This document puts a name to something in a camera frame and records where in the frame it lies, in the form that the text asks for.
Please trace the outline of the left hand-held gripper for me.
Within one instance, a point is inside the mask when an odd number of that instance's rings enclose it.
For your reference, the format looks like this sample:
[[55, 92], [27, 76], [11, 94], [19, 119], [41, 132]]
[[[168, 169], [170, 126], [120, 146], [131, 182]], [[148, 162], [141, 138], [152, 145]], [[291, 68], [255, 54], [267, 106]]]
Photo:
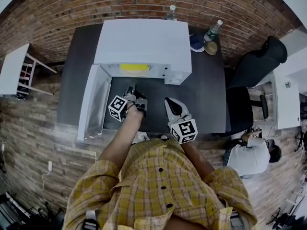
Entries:
[[133, 103], [137, 110], [147, 116], [147, 99], [144, 95], [136, 91], [136, 83], [132, 82], [123, 94], [123, 97], [116, 95], [108, 106], [112, 118], [122, 122], [128, 112], [127, 104]]

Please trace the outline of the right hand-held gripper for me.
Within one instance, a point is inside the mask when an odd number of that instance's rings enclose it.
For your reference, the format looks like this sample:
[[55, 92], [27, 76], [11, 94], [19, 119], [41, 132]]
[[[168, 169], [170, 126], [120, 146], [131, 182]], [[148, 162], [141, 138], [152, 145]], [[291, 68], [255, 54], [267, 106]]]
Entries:
[[196, 122], [186, 105], [177, 99], [166, 97], [165, 109], [170, 133], [174, 139], [179, 144], [195, 140], [198, 134]]

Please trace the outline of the person's left hand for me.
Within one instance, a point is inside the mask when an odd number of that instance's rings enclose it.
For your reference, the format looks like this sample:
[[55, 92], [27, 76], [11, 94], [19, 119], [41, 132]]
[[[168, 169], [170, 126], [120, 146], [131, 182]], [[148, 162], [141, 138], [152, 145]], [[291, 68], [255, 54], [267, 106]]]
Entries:
[[139, 111], [134, 102], [127, 103], [127, 117], [142, 120], [144, 117], [143, 112]]

